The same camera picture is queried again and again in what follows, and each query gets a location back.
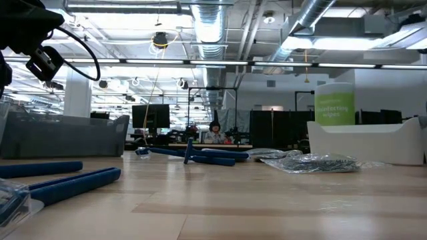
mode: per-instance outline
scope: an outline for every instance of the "wooden table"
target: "wooden table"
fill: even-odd
[[[263,163],[184,165],[132,152],[83,161],[84,171],[120,167],[122,176],[43,209],[8,240],[427,239],[425,167],[296,175]],[[0,161],[28,162],[46,161]]]

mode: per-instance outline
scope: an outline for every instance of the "person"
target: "person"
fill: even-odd
[[[204,143],[224,144],[225,136],[220,133],[221,125],[217,121],[209,124],[209,132],[206,133]]]

